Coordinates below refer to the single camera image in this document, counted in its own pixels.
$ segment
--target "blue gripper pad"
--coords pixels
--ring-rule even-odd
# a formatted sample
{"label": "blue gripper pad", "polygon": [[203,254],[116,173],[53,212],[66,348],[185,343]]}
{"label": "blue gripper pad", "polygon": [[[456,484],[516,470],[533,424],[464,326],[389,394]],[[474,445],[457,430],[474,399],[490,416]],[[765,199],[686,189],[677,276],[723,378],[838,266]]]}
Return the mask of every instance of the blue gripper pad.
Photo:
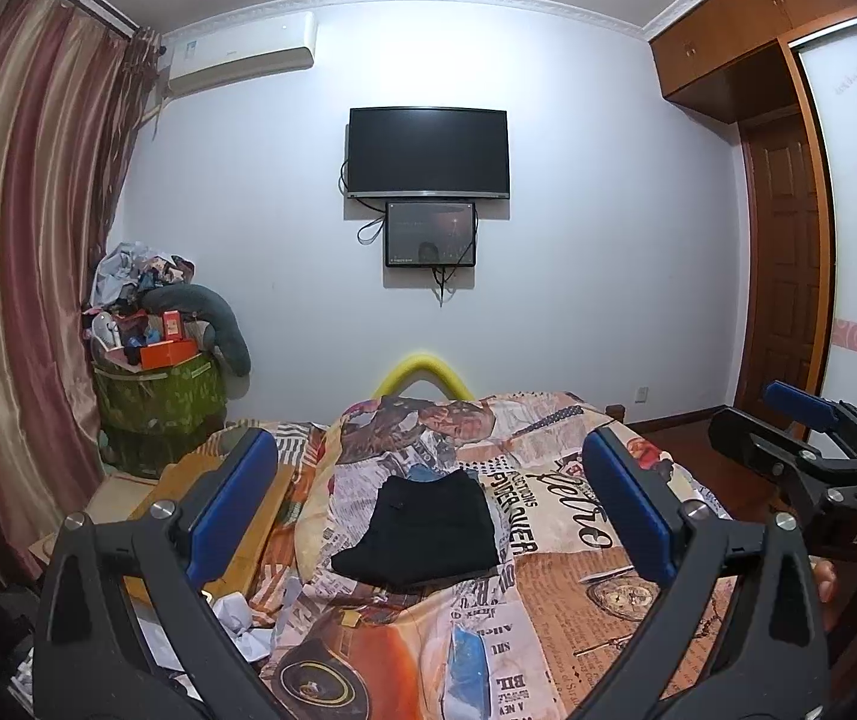
{"label": "blue gripper pad", "polygon": [[775,409],[819,433],[827,433],[838,427],[838,415],[833,405],[785,382],[772,382],[766,386],[761,399],[770,409]]}
{"label": "blue gripper pad", "polygon": [[201,589],[225,573],[277,468],[275,437],[262,431],[192,530],[191,560],[185,574],[193,587]]}
{"label": "blue gripper pad", "polygon": [[[588,485],[614,524],[638,576],[662,589],[669,586],[678,573],[672,560],[671,532],[641,485],[598,431],[585,438],[582,466]],[[641,470],[641,473],[655,471]],[[657,483],[664,485],[660,478]]]}

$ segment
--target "small monitor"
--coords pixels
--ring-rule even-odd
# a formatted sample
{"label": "small monitor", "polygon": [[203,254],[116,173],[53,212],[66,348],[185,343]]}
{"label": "small monitor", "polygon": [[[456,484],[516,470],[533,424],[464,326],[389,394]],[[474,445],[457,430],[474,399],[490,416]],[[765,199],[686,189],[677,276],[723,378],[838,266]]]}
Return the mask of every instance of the small monitor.
{"label": "small monitor", "polygon": [[472,202],[388,202],[385,204],[385,265],[389,268],[473,268],[476,229]]}

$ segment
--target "baseboard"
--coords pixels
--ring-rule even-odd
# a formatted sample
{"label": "baseboard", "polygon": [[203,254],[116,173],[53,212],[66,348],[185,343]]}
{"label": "baseboard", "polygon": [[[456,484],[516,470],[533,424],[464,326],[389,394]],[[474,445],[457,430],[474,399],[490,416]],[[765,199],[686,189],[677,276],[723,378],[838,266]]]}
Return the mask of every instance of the baseboard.
{"label": "baseboard", "polygon": [[660,416],[657,419],[644,419],[641,422],[628,422],[628,426],[641,436],[653,433],[655,430],[665,430],[679,425],[690,425],[692,422],[701,422],[710,419],[715,413],[724,409],[724,406],[712,406],[710,409],[697,410],[697,412],[676,413],[672,416]]}

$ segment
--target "curtain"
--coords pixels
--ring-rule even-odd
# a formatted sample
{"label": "curtain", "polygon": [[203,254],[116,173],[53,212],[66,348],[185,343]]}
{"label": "curtain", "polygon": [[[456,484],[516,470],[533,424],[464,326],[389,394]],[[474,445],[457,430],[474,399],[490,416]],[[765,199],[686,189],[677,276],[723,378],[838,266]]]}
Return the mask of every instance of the curtain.
{"label": "curtain", "polygon": [[89,284],[98,263],[105,256],[118,196],[132,160],[134,139],[142,121],[148,95],[158,80],[158,33],[144,26],[134,33],[121,68],[115,79],[112,104],[105,117],[102,145],[98,156],[99,180],[92,193],[91,225],[89,225],[89,279],[81,300],[89,296]]}
{"label": "curtain", "polygon": [[[27,547],[84,507],[102,475],[81,295],[113,211],[100,194],[102,154],[106,122],[124,108],[128,47],[65,0],[0,0],[0,573],[9,580],[38,575]],[[111,187],[123,170],[113,167]]]}

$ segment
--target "striped curtain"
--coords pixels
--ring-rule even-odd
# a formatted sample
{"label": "striped curtain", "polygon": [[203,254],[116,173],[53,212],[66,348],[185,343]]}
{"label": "striped curtain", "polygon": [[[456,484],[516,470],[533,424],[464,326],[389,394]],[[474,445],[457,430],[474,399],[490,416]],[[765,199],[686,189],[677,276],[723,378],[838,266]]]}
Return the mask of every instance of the striped curtain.
{"label": "striped curtain", "polygon": [[[128,41],[65,0],[0,0],[0,573],[101,478],[80,340],[107,115]],[[102,202],[102,214],[113,205]]]}

